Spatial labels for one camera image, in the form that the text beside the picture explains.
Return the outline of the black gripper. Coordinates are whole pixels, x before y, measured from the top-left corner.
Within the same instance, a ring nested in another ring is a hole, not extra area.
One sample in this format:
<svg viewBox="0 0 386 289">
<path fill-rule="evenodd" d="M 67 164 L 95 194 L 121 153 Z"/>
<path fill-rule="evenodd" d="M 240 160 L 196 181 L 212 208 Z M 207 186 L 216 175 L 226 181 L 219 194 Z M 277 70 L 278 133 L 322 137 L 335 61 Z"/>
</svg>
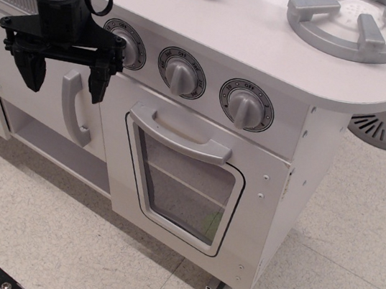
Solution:
<svg viewBox="0 0 386 289">
<path fill-rule="evenodd" d="M 90 0 L 36 0 L 38 14 L 0 19 L 5 49 L 14 56 L 26 86 L 38 92 L 46 76 L 46 58 L 90 68 L 88 90 L 99 104 L 122 69 L 125 41 L 94 22 Z"/>
</svg>

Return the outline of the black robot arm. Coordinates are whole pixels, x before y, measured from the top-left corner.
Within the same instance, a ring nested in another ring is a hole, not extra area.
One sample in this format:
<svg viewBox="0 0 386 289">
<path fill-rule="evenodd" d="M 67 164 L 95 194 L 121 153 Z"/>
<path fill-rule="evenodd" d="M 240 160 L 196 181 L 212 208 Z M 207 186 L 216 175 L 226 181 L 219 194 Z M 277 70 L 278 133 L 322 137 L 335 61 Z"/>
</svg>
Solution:
<svg viewBox="0 0 386 289">
<path fill-rule="evenodd" d="M 109 80 L 122 71 L 126 42 L 94 22 L 107 15 L 109 0 L 96 12 L 91 0 L 36 0 L 36 15 L 3 17 L 5 49 L 14 57 L 26 86 L 37 92 L 46 76 L 46 59 L 90 68 L 88 90 L 94 104 L 104 99 Z"/>
</svg>

